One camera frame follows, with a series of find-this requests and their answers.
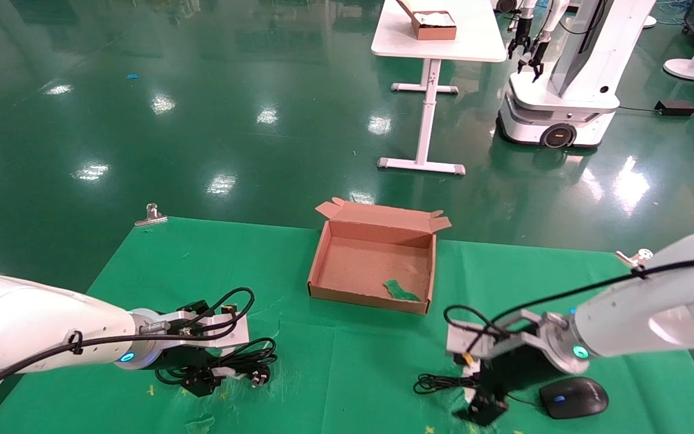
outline cardboard box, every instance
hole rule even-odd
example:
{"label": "cardboard box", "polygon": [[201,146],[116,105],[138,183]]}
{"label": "cardboard box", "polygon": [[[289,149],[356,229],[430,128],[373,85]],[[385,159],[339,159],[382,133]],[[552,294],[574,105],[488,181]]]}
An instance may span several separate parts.
{"label": "cardboard box", "polygon": [[[435,232],[451,226],[443,211],[422,212],[333,198],[316,208],[328,220],[307,286],[312,297],[427,314],[436,271]],[[393,298],[396,280],[420,301]]]}
{"label": "cardboard box", "polygon": [[[413,0],[397,0],[400,7],[403,8],[405,13],[411,17],[411,25],[414,28],[414,35],[419,40],[434,40],[434,39],[456,39],[457,38],[457,24],[454,23],[451,14],[448,11],[440,9],[432,9],[429,2],[423,3]],[[430,25],[424,25],[419,22],[416,14],[433,14],[440,13],[446,14],[454,23],[451,27],[431,27]]]}

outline green paper scrap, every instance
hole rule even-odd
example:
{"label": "green paper scrap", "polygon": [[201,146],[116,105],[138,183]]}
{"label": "green paper scrap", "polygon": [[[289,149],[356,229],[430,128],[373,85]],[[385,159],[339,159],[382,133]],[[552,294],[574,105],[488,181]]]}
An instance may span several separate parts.
{"label": "green paper scrap", "polygon": [[411,294],[409,291],[403,289],[397,280],[388,280],[385,282],[385,286],[387,287],[387,291],[396,300],[422,301],[416,295]]}

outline green cloth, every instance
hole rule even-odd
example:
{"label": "green cloth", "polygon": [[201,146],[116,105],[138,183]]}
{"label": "green cloth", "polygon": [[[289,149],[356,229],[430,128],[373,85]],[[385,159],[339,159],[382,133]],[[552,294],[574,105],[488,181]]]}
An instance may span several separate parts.
{"label": "green cloth", "polygon": [[[89,294],[128,309],[171,311],[249,286],[257,299],[251,337],[278,341],[272,381],[251,388],[228,379],[214,395],[196,398],[158,383],[151,371],[114,365],[28,374],[0,407],[1,434],[177,434],[210,418],[210,434],[424,434],[428,427],[435,434],[694,434],[694,363],[686,351],[593,360],[587,375],[611,403],[580,420],[552,420],[510,402],[496,426],[477,429],[451,416],[466,404],[462,389],[412,392],[417,374],[461,372],[444,351],[446,306],[468,304],[490,316],[623,274],[609,253],[440,241],[432,306],[419,316],[311,299],[306,281],[317,231],[190,219],[151,229],[129,234]],[[537,312],[564,312],[587,297]]]}
{"label": "green cloth", "polygon": [[385,282],[385,288],[390,293],[390,296],[396,300],[410,300],[410,301],[422,301],[414,294],[403,289],[397,280],[388,280]]}

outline box flap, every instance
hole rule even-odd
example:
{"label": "box flap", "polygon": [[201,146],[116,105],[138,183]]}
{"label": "box flap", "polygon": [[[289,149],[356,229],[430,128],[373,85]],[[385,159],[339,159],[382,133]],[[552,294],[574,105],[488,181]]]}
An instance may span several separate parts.
{"label": "box flap", "polygon": [[405,11],[405,13],[408,14],[408,16],[414,18],[414,14],[411,11],[411,6],[408,4],[408,0],[398,0],[398,4],[400,5],[401,8]]}
{"label": "box flap", "polygon": [[353,203],[333,198],[317,206],[317,212],[334,222],[354,222],[367,225],[404,228],[404,230],[435,233],[451,226],[447,217],[440,217],[443,211],[423,212],[389,206]]}

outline metal clip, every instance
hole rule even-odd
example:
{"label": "metal clip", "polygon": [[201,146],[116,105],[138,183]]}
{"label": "metal clip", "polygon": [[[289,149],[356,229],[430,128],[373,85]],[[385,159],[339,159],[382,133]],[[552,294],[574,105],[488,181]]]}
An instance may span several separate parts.
{"label": "metal clip", "polygon": [[622,263],[626,264],[630,268],[638,268],[652,258],[652,250],[639,249],[639,252],[630,258],[626,256],[625,253],[617,250],[617,252],[614,253],[614,257],[620,259]]}
{"label": "metal clip", "polygon": [[167,222],[167,215],[160,214],[157,204],[151,203],[146,206],[146,219],[136,222],[136,226],[154,225],[155,223]]}

